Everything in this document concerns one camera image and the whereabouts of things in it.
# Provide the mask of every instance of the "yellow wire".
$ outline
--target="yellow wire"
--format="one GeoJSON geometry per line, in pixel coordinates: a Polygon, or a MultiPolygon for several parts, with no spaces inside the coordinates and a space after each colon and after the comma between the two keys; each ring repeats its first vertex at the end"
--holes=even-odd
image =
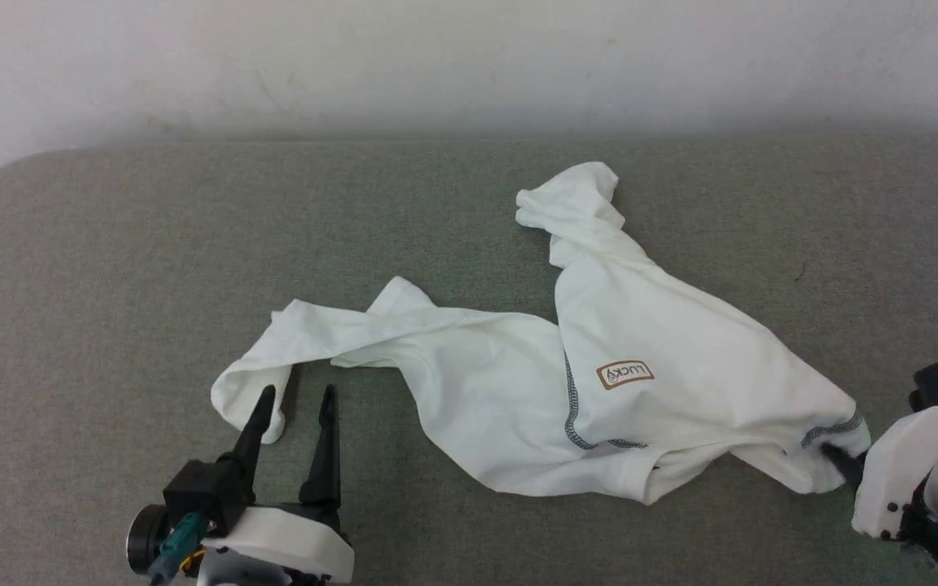
{"type": "Polygon", "coordinates": [[[198,549],[197,552],[191,553],[190,556],[186,556],[186,560],[183,560],[182,564],[179,564],[179,570],[186,574],[187,570],[190,570],[191,564],[194,563],[194,560],[205,555],[205,549],[198,549]]]}

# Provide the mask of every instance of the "seam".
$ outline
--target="seam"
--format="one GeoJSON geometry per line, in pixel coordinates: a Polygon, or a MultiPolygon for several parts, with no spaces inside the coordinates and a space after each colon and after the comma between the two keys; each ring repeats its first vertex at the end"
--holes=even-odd
{"type": "Polygon", "coordinates": [[[849,431],[856,430],[862,423],[864,423],[863,415],[856,411],[853,413],[852,418],[848,422],[842,422],[834,424],[834,426],[816,426],[812,430],[805,432],[805,437],[801,438],[801,448],[805,449],[812,444],[818,438],[823,436],[830,436],[831,434],[845,434],[849,431]]]}
{"type": "MultiPolygon", "coordinates": [[[[577,420],[578,409],[580,405],[578,404],[577,398],[577,385],[574,383],[574,374],[570,371],[570,360],[568,359],[566,353],[563,354],[563,363],[567,367],[567,400],[569,401],[569,412],[567,413],[567,420],[563,423],[563,431],[566,431],[567,438],[574,445],[581,449],[596,449],[599,448],[598,443],[589,443],[585,441],[584,438],[581,438],[577,434],[577,430],[574,429],[574,422],[577,420]]],[[[645,443],[628,441],[626,439],[615,438],[607,440],[607,443],[615,446],[615,448],[646,448],[645,443]]]]}

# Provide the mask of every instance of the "gray fabric surface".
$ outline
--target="gray fabric surface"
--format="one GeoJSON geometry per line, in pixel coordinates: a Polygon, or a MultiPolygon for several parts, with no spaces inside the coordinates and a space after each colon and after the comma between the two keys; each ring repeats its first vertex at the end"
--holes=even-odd
{"type": "MultiPolygon", "coordinates": [[[[938,136],[40,155],[0,171],[0,584],[145,583],[131,518],[235,440],[209,385],[293,297],[365,308],[399,274],[438,304],[554,318],[548,238],[514,196],[584,160],[621,176],[648,255],[769,326],[875,434],[908,412],[938,359],[938,136]]],[[[935,583],[853,534],[848,491],[797,496],[733,459],[652,507],[492,493],[390,370],[301,368],[262,500],[296,496],[328,382],[359,584],[935,583]]]]}

